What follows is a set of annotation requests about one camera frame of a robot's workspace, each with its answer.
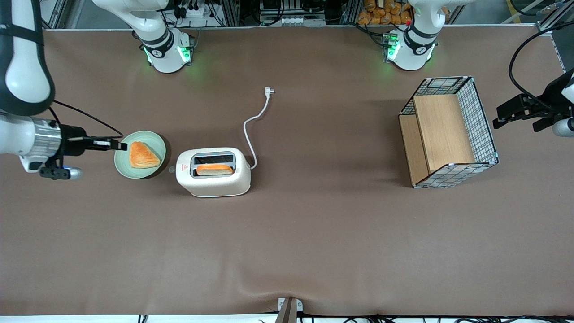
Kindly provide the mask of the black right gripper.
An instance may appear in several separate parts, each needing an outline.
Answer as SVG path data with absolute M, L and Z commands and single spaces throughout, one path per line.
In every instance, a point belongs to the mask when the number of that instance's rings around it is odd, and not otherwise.
M 60 125 L 60 153 L 63 156 L 81 156 L 85 150 L 127 151 L 127 143 L 112 137 L 87 136 L 85 129 L 77 126 Z

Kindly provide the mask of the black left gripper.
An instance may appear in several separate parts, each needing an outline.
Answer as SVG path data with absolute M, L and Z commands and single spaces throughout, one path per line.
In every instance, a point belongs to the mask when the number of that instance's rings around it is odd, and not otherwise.
M 534 131 L 542 131 L 547 127 L 552 127 L 552 131 L 574 131 L 573 71 L 572 68 L 549 83 L 543 94 L 538 97 L 549 108 L 547 114 L 534 122 Z M 519 94 L 498 106 L 493 129 L 497 130 L 506 125 L 507 119 L 529 119 L 538 116 L 537 102 L 526 94 Z

